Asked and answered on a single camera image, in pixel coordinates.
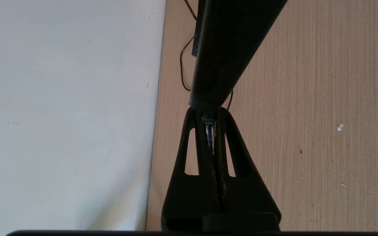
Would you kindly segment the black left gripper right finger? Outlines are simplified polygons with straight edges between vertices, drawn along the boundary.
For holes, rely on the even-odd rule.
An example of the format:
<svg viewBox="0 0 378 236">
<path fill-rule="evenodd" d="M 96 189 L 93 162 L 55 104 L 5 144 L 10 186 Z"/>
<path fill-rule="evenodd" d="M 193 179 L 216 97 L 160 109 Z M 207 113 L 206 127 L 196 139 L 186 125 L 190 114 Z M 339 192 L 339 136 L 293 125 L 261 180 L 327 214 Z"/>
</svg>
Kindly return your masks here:
<svg viewBox="0 0 378 236">
<path fill-rule="evenodd" d="M 215 127 L 214 170 L 219 211 L 279 213 L 230 112 L 220 109 Z"/>
</svg>

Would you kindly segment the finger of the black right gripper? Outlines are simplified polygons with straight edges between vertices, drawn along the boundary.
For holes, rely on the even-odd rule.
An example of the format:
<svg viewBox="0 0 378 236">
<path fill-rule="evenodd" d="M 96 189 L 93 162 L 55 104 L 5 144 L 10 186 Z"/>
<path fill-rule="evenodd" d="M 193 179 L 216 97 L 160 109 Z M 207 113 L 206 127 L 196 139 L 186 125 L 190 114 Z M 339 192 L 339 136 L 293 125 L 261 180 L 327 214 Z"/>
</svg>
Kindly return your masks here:
<svg viewBox="0 0 378 236">
<path fill-rule="evenodd" d="M 246 65 L 240 53 L 244 13 L 237 0 L 200 0 L 193 55 L 193 107 L 220 107 Z"/>
<path fill-rule="evenodd" d="M 285 0 L 211 2 L 210 106 L 225 102 L 285 4 Z"/>
</svg>

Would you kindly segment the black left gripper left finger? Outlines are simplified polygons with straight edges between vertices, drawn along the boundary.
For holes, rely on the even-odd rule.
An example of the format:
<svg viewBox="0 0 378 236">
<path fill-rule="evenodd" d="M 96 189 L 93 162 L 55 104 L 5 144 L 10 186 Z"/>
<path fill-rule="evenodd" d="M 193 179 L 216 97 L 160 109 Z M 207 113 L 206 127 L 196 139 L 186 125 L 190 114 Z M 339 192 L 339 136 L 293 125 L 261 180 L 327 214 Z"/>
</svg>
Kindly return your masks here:
<svg viewBox="0 0 378 236">
<path fill-rule="evenodd" d="M 195 131 L 198 174 L 185 172 L 190 131 Z M 161 212 L 162 230 L 201 230 L 203 218 L 217 210 L 212 152 L 207 143 L 201 112 L 189 108 L 169 187 Z"/>
</svg>

